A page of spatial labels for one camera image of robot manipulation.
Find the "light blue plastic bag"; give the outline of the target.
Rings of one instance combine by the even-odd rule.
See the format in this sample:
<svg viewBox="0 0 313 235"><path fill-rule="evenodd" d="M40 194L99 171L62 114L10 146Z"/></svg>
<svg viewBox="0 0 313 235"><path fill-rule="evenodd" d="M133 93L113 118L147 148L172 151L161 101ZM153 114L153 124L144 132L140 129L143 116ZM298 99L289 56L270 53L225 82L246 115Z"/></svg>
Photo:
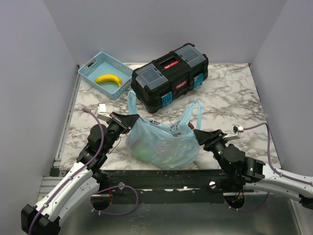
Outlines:
<svg viewBox="0 0 313 235"><path fill-rule="evenodd" d="M198 108L196 128L200 129L202 104L195 101L172 125L164 125L152 119L140 117L127 136L126 148L134 156L137 145L149 145L154 156L145 163L161 169L176 169L191 164L200 151L193 129L189 126L195 107Z"/></svg>

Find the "green fake apple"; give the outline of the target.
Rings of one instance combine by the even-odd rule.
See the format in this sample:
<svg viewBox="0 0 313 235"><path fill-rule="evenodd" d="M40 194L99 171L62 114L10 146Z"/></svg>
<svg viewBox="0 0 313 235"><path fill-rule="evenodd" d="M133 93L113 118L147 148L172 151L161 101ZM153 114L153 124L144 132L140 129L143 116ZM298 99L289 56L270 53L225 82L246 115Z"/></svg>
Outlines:
<svg viewBox="0 0 313 235"><path fill-rule="evenodd" d="M148 162L153 158L154 154L149 145L139 144L134 150L134 156L141 161Z"/></svg>

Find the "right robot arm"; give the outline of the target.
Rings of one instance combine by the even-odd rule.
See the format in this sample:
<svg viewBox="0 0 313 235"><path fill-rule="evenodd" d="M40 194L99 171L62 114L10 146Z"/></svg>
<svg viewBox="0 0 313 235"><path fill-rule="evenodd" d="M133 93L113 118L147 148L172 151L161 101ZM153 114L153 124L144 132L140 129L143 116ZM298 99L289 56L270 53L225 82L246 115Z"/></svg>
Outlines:
<svg viewBox="0 0 313 235"><path fill-rule="evenodd" d="M230 140L239 138L245 131L242 126L234 125L231 134L222 130L203 131L195 129L194 135L200 146L212 152L221 167L219 180L212 180L210 187L223 192L242 192L259 190L284 195L299 202L307 209L313 208L313 179L309 176L294 174L276 169L270 162L249 157Z"/></svg>

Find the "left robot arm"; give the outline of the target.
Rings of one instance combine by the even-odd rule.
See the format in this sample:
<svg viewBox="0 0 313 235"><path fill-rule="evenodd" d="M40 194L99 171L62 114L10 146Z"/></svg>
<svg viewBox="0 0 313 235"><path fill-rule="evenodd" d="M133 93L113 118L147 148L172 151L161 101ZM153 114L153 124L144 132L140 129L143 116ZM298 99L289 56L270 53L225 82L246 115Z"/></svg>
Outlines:
<svg viewBox="0 0 313 235"><path fill-rule="evenodd" d="M99 122L93 126L87 145L66 176L34 206L27 204L22 209L22 230L28 235L57 235L67 217L82 202L96 192L104 193L109 176L100 168L120 135L127 134L138 119L138 114L112 112L107 125Z"/></svg>

